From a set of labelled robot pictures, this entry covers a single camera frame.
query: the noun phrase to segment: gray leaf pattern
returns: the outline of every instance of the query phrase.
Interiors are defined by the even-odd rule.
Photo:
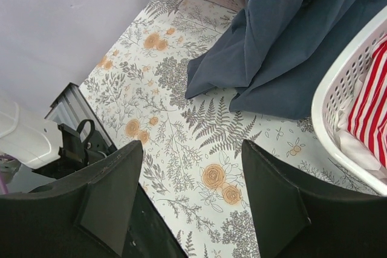
[[[204,0],[151,0],[80,86],[117,147],[140,140],[140,184],[189,257],[259,257],[243,139],[332,184],[373,193],[321,149],[310,118],[231,113],[234,91],[184,98],[189,59],[235,13]]]

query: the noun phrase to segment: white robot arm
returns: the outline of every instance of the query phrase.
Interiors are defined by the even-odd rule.
[[[28,112],[0,91],[0,152],[39,169],[58,160],[61,147],[57,123]]]

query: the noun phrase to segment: striped cloth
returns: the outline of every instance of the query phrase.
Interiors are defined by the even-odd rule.
[[[387,41],[372,52],[372,64],[348,117],[348,131],[386,167],[387,157]]]

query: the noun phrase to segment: pile of clothes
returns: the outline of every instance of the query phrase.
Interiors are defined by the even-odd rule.
[[[354,85],[354,95],[336,114],[335,139],[341,151],[387,182],[387,37],[372,52],[372,64]]]
[[[235,88],[231,111],[310,116],[318,84],[387,0],[246,0],[230,28],[191,60],[186,98]]]

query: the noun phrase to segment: white wall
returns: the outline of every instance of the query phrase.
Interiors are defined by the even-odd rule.
[[[0,0],[0,89],[45,115],[149,0]]]

